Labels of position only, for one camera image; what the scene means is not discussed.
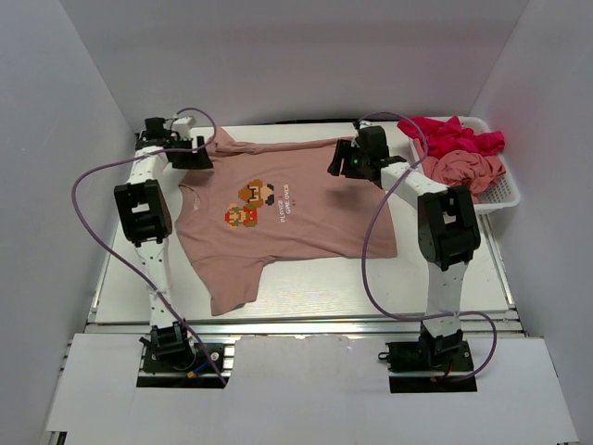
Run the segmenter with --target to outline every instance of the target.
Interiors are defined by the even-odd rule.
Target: folded garment
[[[418,154],[422,156],[420,141],[414,140]],[[424,174],[438,183],[456,186],[465,185],[472,192],[473,202],[477,195],[496,185],[506,169],[498,156],[482,156],[455,150],[437,159],[429,156],[423,161]]]
[[[457,116],[453,116],[446,122],[428,118],[412,118],[412,120],[426,136],[428,154],[437,159],[455,150],[493,156],[504,148],[504,136],[501,132],[475,134],[471,128],[463,128]],[[420,133],[410,122],[400,121],[397,127],[406,136],[420,139]]]

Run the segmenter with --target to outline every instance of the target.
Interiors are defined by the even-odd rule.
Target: white table
[[[395,123],[385,123],[392,155],[411,159],[408,138]],[[308,141],[347,135],[355,131],[349,123],[259,125],[225,127],[236,140],[273,143]],[[211,129],[196,129],[209,137]],[[185,172],[166,170],[160,185],[176,220],[181,209],[178,183]],[[398,197],[389,200],[397,237],[398,256],[369,260],[372,291],[387,310],[424,312],[428,270],[417,241],[416,211]],[[138,263],[133,246],[118,228],[113,248]],[[170,236],[171,297],[188,321],[273,320],[311,317],[365,317],[377,314],[367,300],[360,278],[360,261],[332,258],[281,261],[264,268],[258,300],[218,317],[210,314],[210,296],[197,277],[175,233]],[[108,261],[100,282],[95,322],[98,324],[147,323],[149,304],[145,283],[115,259]],[[509,308],[497,267],[485,240],[475,251],[462,294],[463,310],[504,312]]]

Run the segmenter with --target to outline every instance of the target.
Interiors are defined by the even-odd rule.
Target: white basket
[[[488,125],[481,119],[467,118],[463,116],[459,116],[459,118],[463,127],[471,128],[476,134],[490,132]],[[447,121],[449,118],[433,119],[437,119],[438,121]],[[410,139],[410,150],[414,160],[418,160],[419,154],[416,151],[413,139]],[[499,179],[498,184],[490,187],[485,192],[478,195],[480,202],[474,204],[473,208],[479,215],[486,215],[491,211],[504,209],[505,207],[514,207],[519,204],[519,201],[521,200],[521,195],[519,195],[517,184],[512,179],[511,171],[509,170],[509,166],[507,165],[504,156],[498,155],[498,157],[504,164],[507,172]],[[418,167],[418,172],[424,173],[422,165]]]

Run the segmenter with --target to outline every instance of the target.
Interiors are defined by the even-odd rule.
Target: white panel
[[[470,344],[483,360],[490,340]],[[68,431],[69,445],[576,440],[539,339],[502,339],[478,392],[458,394],[390,394],[379,338],[243,338],[224,390],[136,388],[141,348],[135,336],[77,336],[48,428]]]
[[[57,0],[0,4],[0,431],[39,441],[64,350],[82,330],[101,264],[76,220],[70,187],[121,159],[132,132]],[[111,187],[81,187],[101,236],[113,230]]]
[[[532,1],[473,114],[502,130],[523,200],[494,221],[525,327],[544,336],[593,443],[593,3]]]
[[[391,154],[410,157],[409,139],[394,123],[384,124]],[[266,142],[308,141],[353,135],[352,125],[325,123],[230,127],[236,140]],[[167,171],[161,186],[173,220],[181,210],[178,184],[183,172]],[[373,294],[388,311],[422,313],[426,309],[428,266],[418,247],[416,211],[398,197],[389,200],[397,238],[397,258],[369,260]],[[138,262],[132,244],[119,229],[114,248]],[[175,234],[170,237],[171,299],[188,320],[265,319],[377,315],[360,277],[360,260],[331,258],[277,261],[264,267],[258,300],[212,317],[210,297],[183,252]],[[145,283],[117,260],[111,260],[101,287],[98,323],[142,322],[150,317]],[[507,302],[486,242],[474,254],[465,276],[463,310],[506,311]]]
[[[466,114],[527,0],[62,0],[138,130],[186,106],[221,124]]]

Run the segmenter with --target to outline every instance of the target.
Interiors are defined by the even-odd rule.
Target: pink t-shirt
[[[255,301],[261,271],[273,261],[360,258],[385,192],[368,181],[330,175],[335,142],[242,143],[219,129],[208,147],[214,170],[183,178],[177,236],[210,292],[213,315]],[[385,206],[369,257],[396,255]]]

